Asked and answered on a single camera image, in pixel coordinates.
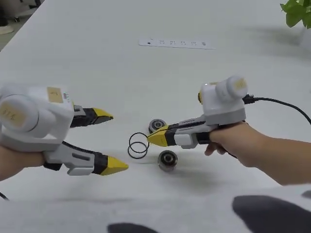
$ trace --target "white tabletop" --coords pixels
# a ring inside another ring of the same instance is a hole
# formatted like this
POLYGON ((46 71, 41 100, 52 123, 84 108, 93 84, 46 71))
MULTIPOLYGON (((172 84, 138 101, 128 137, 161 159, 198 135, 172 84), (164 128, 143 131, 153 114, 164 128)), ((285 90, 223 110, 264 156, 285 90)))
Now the white tabletop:
MULTIPOLYGON (((112 113, 105 124, 70 130, 67 140, 129 164, 115 175, 70 177, 26 169, 0 183, 11 199, 127 199, 205 195, 277 184, 229 155, 179 156, 173 173, 157 164, 164 150, 127 155, 132 133, 147 132, 153 118, 172 124, 198 117, 202 83, 233 74, 246 77, 250 94, 296 104, 311 114, 311 54, 295 43, 278 2, 211 0, 47 0, 0 53, 1 81, 61 83, 75 104, 112 113), (209 40, 216 50, 143 47, 142 37, 209 40)), ((270 136, 310 140, 308 122, 295 110, 268 102, 246 107, 247 120, 270 136)))

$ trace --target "hand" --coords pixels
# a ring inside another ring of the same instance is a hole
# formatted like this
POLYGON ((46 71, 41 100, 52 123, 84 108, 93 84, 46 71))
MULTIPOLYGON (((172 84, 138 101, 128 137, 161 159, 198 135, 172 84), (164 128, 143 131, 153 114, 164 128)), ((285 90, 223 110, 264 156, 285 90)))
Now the hand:
POLYGON ((26 167, 43 164, 44 158, 39 152, 18 152, 0 146, 0 181, 18 174, 26 167))
POLYGON ((205 155, 211 155, 215 150, 219 154, 228 151, 246 167, 255 167, 258 151, 264 146, 267 136, 259 133, 247 123, 241 122, 228 128, 210 132, 210 143, 207 146, 205 155))

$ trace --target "metal bearing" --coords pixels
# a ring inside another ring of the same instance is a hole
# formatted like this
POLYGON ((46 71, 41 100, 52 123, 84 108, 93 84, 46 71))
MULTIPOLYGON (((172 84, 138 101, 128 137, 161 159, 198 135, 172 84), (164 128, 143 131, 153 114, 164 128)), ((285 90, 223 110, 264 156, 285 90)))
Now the metal bearing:
POLYGON ((177 165, 178 157, 170 150, 162 151, 157 159, 160 169, 166 172, 173 171, 177 165))
POLYGON ((149 133, 153 133, 165 125, 166 122, 164 120, 153 119, 149 124, 149 133))

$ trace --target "power strip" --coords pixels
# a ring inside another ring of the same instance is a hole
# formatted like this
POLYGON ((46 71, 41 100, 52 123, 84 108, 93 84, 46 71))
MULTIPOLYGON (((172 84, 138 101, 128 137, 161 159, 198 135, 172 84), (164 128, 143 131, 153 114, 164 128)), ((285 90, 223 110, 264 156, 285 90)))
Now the power strip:
POLYGON ((214 50, 215 48, 207 41, 201 40, 168 40, 168 39, 140 39, 139 45, 152 47, 185 48, 214 50))

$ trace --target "black spot pattern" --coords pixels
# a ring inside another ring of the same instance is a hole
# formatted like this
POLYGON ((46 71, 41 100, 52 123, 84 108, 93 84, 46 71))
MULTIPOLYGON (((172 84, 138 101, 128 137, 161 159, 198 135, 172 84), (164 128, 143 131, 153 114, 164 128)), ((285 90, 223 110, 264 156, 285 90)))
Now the black spot pattern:
POLYGON ((115 223, 107 227, 109 233, 158 233, 148 227, 133 223, 115 223))
POLYGON ((233 211, 253 233, 311 233, 311 212, 269 196, 238 196, 233 211))
POLYGON ((304 193, 302 194, 302 196, 303 196, 304 198, 309 198, 309 199, 311 199, 311 190, 308 190, 308 191, 304 192, 304 193))

